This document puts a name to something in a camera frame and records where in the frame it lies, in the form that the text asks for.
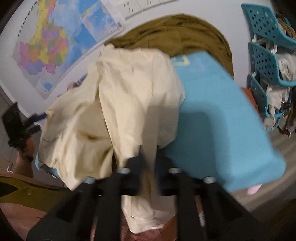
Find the person's left hand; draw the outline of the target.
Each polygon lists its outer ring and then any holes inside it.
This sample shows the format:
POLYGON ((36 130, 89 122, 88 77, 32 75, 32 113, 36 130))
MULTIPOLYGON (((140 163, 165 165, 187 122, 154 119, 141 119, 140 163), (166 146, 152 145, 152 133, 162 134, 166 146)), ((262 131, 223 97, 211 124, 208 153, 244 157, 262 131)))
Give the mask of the person's left hand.
POLYGON ((26 140, 25 146, 22 148, 17 148, 18 157, 17 162, 32 162, 35 153, 35 144, 32 138, 26 140))

